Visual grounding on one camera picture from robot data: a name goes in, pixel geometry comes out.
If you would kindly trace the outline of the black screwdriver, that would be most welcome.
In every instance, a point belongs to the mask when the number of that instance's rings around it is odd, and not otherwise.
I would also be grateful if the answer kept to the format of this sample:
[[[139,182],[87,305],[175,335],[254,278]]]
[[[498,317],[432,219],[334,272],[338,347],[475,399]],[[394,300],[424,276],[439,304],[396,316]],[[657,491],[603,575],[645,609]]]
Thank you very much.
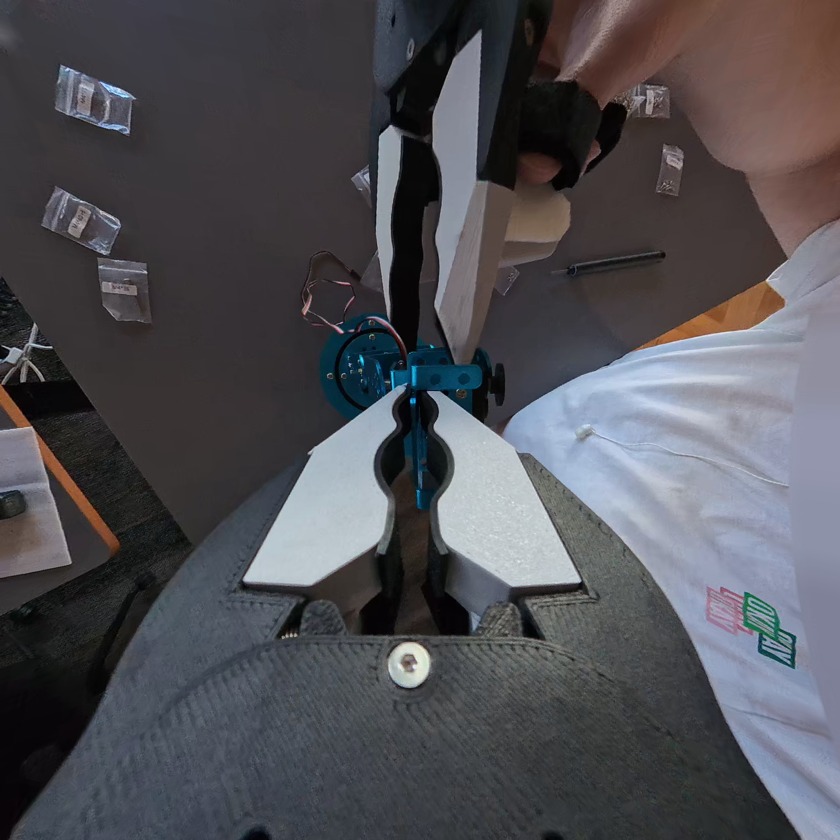
[[[664,261],[665,258],[666,252],[664,250],[652,250],[632,255],[579,261],[566,268],[552,270],[550,274],[552,276],[584,277],[638,266],[656,265]]]

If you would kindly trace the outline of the person's right forearm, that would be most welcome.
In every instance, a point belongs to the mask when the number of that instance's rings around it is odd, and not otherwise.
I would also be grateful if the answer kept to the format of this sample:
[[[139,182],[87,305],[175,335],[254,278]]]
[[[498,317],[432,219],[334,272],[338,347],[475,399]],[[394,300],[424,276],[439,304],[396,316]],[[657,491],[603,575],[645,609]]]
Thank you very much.
[[[721,2],[682,59],[689,121],[791,256],[839,215],[839,2]]]

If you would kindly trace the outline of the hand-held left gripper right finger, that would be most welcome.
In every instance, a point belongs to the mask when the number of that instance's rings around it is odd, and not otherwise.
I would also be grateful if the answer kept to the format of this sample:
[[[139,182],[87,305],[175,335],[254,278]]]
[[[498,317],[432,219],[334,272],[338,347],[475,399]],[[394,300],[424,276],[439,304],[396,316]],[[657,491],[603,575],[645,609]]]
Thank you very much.
[[[583,580],[518,451],[440,392],[423,394],[428,451],[443,475],[431,507],[444,593],[468,613]]]

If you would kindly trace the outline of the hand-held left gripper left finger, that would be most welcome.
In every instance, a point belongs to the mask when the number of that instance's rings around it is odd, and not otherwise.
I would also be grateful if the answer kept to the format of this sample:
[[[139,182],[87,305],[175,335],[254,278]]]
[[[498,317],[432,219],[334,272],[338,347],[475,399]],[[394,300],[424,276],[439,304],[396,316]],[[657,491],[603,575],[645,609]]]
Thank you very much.
[[[399,560],[392,485],[406,465],[406,386],[399,385],[316,446],[248,567],[252,589],[365,607]]]

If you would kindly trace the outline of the dark grey desk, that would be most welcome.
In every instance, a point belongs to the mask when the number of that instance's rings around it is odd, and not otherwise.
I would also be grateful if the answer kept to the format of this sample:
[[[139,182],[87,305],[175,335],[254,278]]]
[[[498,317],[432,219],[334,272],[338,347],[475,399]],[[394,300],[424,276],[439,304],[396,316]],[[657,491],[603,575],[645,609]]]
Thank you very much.
[[[2,276],[189,540],[343,422],[300,289],[363,271],[373,2],[2,2]],[[55,110],[60,65],[133,94],[130,136]],[[655,191],[663,144],[679,195]],[[110,256],[43,227],[54,187],[121,222]],[[573,189],[551,259],[493,292],[498,423],[738,295],[783,261],[742,176],[685,116],[633,120]],[[651,266],[552,276],[664,250]],[[152,324],[102,306],[98,259],[148,267]]]

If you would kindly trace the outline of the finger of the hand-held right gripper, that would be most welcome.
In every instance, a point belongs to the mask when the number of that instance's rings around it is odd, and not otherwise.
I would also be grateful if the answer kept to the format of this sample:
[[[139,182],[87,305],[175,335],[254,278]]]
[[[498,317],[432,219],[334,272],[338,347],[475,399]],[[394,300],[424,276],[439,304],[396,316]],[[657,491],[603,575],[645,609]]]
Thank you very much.
[[[438,164],[424,139],[387,127],[378,140],[375,237],[388,319],[408,349],[417,346],[424,217],[439,198]]]
[[[439,169],[434,307],[456,364],[471,363],[487,320],[513,191],[478,176],[482,36],[453,58],[433,114]]]

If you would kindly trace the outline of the blue toy robot arm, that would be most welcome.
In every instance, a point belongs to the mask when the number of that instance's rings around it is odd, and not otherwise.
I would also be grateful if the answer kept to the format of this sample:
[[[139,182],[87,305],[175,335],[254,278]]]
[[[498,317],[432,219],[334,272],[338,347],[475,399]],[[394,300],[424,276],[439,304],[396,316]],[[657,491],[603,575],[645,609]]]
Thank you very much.
[[[448,350],[429,343],[403,351],[385,316],[373,313],[339,325],[321,352],[319,376],[328,401],[348,418],[361,414],[393,387],[406,387],[411,419],[404,448],[412,460],[419,510],[430,508],[439,482],[427,467],[427,434],[421,427],[417,394],[441,392],[484,422],[490,399],[503,405],[507,386],[503,364],[491,364],[486,351],[477,350],[469,364],[455,364]]]

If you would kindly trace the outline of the person's white shirt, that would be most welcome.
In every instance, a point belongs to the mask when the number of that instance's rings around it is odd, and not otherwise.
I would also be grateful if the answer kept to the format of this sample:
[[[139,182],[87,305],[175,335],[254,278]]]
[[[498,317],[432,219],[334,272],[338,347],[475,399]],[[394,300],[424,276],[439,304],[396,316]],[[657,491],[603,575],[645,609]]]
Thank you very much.
[[[790,453],[811,315],[838,292],[838,222],[769,278],[750,329],[628,353],[541,397],[505,439],[635,552],[733,734],[802,838],[838,838],[838,748],[795,579]]]

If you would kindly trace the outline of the person's right hand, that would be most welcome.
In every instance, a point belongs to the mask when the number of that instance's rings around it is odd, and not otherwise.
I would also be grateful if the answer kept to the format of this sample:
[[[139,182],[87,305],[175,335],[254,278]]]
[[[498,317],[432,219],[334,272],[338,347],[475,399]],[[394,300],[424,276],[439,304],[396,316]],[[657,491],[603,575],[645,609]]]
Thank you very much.
[[[718,154],[717,114],[698,111],[700,83],[690,80],[689,58],[721,2],[554,2],[534,81],[573,81],[600,109],[651,76],[677,82],[682,105],[703,143]]]

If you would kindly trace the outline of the wood-edged grey desk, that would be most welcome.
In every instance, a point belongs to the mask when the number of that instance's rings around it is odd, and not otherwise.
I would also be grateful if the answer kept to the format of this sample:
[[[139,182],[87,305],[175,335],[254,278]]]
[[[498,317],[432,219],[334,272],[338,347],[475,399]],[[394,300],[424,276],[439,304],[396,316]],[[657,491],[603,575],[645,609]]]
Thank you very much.
[[[35,431],[5,388],[1,390],[1,404],[2,430],[31,427]],[[36,431],[35,434],[65,534],[71,564],[6,579],[1,577],[1,614],[10,613],[23,604],[99,567],[110,560],[119,549],[118,539],[97,510],[84,496],[42,437]]]

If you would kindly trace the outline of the white foam sheet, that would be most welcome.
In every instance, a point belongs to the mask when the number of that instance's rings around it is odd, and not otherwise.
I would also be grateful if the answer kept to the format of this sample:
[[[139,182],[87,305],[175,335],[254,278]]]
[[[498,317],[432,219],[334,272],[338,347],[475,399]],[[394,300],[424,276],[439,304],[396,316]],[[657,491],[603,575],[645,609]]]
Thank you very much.
[[[67,540],[31,427],[1,432],[1,491],[13,489],[24,493],[27,510],[1,521],[1,577],[70,565]]]

